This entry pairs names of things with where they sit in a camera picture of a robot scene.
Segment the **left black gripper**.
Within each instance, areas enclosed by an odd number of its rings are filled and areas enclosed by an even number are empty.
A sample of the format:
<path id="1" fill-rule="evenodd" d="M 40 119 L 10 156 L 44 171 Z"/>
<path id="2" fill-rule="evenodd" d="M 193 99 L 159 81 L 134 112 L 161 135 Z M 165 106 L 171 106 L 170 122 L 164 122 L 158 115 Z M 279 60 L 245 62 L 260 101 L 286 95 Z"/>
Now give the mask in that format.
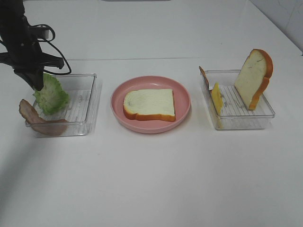
<path id="1" fill-rule="evenodd" d="M 0 36 L 7 52 L 0 54 L 0 62 L 12 66 L 14 73 L 20 76 L 33 90 L 40 91 L 43 86 L 43 71 L 45 66 L 62 69 L 64 57 L 56 57 L 44 53 L 40 43 L 48 43 L 55 38 L 54 30 L 50 28 L 48 39 L 37 39 L 29 31 L 31 25 L 25 16 L 1 17 Z"/>

